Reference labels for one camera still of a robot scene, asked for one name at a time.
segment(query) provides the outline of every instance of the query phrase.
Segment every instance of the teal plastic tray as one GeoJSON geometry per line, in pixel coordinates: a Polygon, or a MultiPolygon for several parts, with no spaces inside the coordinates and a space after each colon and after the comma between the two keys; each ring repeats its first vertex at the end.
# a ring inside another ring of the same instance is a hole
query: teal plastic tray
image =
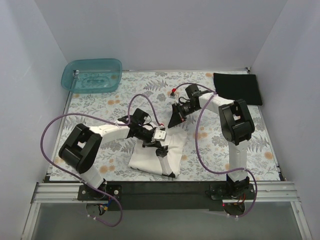
{"type": "Polygon", "coordinates": [[[75,94],[110,93],[117,90],[122,63],[113,58],[70,62],[64,69],[61,86],[75,94]]]}

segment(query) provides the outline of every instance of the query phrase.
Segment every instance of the floral tablecloth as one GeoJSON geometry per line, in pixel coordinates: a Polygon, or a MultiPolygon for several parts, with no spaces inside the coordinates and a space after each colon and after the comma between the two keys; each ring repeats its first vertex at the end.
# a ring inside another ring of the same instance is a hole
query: floral tablecloth
{"type": "MultiPolygon", "coordinates": [[[[244,71],[221,72],[227,74],[246,74],[244,71]]],[[[111,93],[98,94],[73,94],[68,113],[84,113],[103,119],[115,121],[127,114],[130,99],[137,93],[147,95],[154,105],[158,119],[165,125],[168,124],[173,99],[168,98],[172,88],[181,83],[198,83],[214,89],[212,72],[123,72],[119,88],[111,93]]],[[[185,86],[176,92],[180,97],[186,97],[185,86]]],[[[132,104],[131,113],[136,108],[149,113],[154,120],[152,110],[143,97],[137,97],[132,104]]],[[[252,134],[248,149],[247,167],[252,171],[257,180],[278,181],[274,155],[271,150],[270,140],[267,137],[257,106],[249,106],[255,132],[252,134]]],[[[183,149],[181,173],[177,178],[154,175],[128,167],[129,160],[134,150],[135,139],[116,140],[103,144],[94,162],[107,181],[224,181],[225,175],[215,175],[207,172],[200,165],[195,149],[195,130],[199,111],[188,116],[183,124],[177,126],[187,131],[187,139],[183,149]]],[[[87,126],[97,126],[103,123],[90,118],[69,116],[66,118],[61,137],[57,140],[58,149],[75,125],[84,123],[87,126]]],[[[219,116],[210,111],[205,111],[199,128],[199,149],[205,164],[213,171],[229,169],[229,150],[227,141],[222,136],[219,116]]],[[[61,158],[56,157],[55,163],[73,171],[61,158]]],[[[74,178],[67,173],[53,168],[50,181],[73,181],[74,178]]]]}

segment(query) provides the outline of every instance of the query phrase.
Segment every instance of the white wall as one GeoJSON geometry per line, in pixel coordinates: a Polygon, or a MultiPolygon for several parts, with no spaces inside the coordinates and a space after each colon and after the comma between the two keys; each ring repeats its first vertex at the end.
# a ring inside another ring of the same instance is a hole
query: white wall
{"type": "Polygon", "coordinates": [[[18,240],[48,166],[42,130],[66,102],[60,79],[67,62],[33,0],[0,0],[0,33],[0,239],[18,240]]]}
{"type": "Polygon", "coordinates": [[[287,0],[35,0],[68,62],[125,70],[253,64],[287,0]]]}
{"type": "Polygon", "coordinates": [[[313,239],[320,239],[320,2],[288,0],[252,71],[284,176],[301,196],[313,239]]]}

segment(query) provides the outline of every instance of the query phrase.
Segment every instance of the black cloth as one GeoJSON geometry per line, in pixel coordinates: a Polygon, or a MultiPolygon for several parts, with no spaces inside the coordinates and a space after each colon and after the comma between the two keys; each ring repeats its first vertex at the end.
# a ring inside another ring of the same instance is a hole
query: black cloth
{"type": "Polygon", "coordinates": [[[230,100],[245,100],[248,105],[262,105],[257,77],[254,74],[213,74],[216,93],[230,100]]]}

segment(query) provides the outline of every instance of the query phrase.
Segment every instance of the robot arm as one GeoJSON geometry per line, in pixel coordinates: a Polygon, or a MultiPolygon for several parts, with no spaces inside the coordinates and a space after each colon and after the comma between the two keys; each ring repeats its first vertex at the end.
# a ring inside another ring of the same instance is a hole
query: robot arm
{"type": "MultiPolygon", "coordinates": [[[[160,143],[166,139],[165,129],[153,126],[146,128],[144,125],[148,116],[137,108],[130,116],[128,126],[105,124],[87,127],[82,123],[78,124],[59,150],[59,157],[73,167],[84,181],[99,189],[105,180],[94,167],[94,161],[101,144],[136,137],[142,140],[146,147],[155,147],[160,152],[166,151],[160,143]]],[[[128,123],[128,116],[115,121],[115,124],[123,123],[128,123]]]]}
{"type": "MultiPolygon", "coordinates": [[[[185,89],[189,101],[172,105],[172,117],[168,128],[172,128],[187,119],[187,115],[202,109],[213,93],[200,91],[196,84],[185,89]]],[[[206,109],[220,117],[221,130],[229,147],[229,169],[247,167],[247,149],[255,126],[246,102],[229,100],[214,96],[206,109]]],[[[243,191],[249,186],[249,177],[246,171],[234,171],[227,174],[227,185],[232,194],[243,191]]]]}

